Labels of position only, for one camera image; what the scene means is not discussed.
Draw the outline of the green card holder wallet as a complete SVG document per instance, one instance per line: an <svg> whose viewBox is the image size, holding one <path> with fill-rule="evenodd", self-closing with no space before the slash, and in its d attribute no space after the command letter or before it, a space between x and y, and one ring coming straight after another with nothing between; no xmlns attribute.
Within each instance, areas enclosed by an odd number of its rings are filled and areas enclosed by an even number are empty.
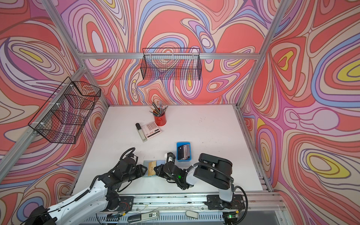
<svg viewBox="0 0 360 225"><path fill-rule="evenodd" d="M154 177L156 176L156 172L154 170L155 167L158 167L162 164L165 164L165 160L145 160L143 165L147 167L147 171L145 172L144 177Z"/></svg>

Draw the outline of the tan gold credit card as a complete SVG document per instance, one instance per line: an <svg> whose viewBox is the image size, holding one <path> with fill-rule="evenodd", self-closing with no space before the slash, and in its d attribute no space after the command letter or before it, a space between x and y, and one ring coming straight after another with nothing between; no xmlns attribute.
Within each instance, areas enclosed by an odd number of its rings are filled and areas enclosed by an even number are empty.
<svg viewBox="0 0 360 225"><path fill-rule="evenodd" d="M155 167L157 166L157 162L156 161L150 161L148 163L148 176L155 176L156 172L155 172Z"/></svg>

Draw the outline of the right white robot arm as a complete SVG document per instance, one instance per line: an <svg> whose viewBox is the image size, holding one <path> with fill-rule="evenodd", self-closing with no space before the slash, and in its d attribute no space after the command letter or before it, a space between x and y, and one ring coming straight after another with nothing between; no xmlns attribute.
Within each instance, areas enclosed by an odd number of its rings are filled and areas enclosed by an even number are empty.
<svg viewBox="0 0 360 225"><path fill-rule="evenodd" d="M203 181L218 189L220 200L227 203L232 201L234 178L231 176L231 161L202 153L198 162L187 169L181 169L175 164L175 160L173 153L167 153L165 163L154 167L155 175L176 184L181 190L187 190L198 181Z"/></svg>

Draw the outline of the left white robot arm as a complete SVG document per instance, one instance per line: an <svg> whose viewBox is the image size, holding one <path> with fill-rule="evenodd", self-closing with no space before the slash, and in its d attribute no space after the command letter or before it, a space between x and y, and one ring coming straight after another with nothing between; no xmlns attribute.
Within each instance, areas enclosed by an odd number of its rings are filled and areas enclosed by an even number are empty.
<svg viewBox="0 0 360 225"><path fill-rule="evenodd" d="M33 210L23 225L78 225L104 210L115 211L121 205L117 190L123 183L141 178L147 167L138 165L135 155L120 159L108 172L98 175L91 185L76 195L48 208Z"/></svg>

